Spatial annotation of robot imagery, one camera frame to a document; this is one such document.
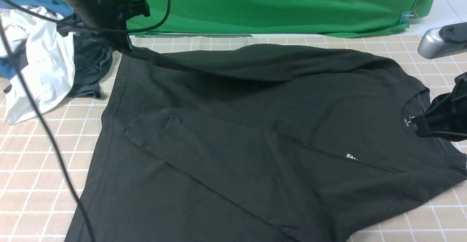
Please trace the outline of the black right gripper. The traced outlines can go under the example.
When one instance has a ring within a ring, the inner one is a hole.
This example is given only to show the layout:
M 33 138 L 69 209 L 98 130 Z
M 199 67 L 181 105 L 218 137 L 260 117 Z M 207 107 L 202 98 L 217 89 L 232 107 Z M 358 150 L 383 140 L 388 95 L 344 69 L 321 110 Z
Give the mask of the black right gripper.
M 416 135 L 449 142 L 467 139 L 467 74 L 454 79 L 453 91 L 433 99 L 427 111 L 412 119 Z

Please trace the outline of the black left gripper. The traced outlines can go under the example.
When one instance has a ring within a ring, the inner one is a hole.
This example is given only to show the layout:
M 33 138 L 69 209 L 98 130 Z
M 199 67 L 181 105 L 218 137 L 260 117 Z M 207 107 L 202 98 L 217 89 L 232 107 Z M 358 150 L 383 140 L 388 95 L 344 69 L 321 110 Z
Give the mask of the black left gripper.
M 119 51 L 131 52 L 133 45 L 127 21 L 137 16 L 150 16 L 146 0 L 81 0 L 73 10 L 91 29 L 95 41 Z

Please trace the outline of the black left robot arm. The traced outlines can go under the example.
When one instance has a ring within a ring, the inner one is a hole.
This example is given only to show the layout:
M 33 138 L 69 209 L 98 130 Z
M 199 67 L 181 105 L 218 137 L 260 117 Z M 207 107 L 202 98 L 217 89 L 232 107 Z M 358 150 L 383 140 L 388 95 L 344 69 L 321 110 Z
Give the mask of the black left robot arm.
M 150 16 L 146 0 L 63 0 L 79 16 L 80 26 L 61 23 L 65 32 L 87 32 L 100 42 L 120 52 L 130 52 L 127 21 L 143 15 Z

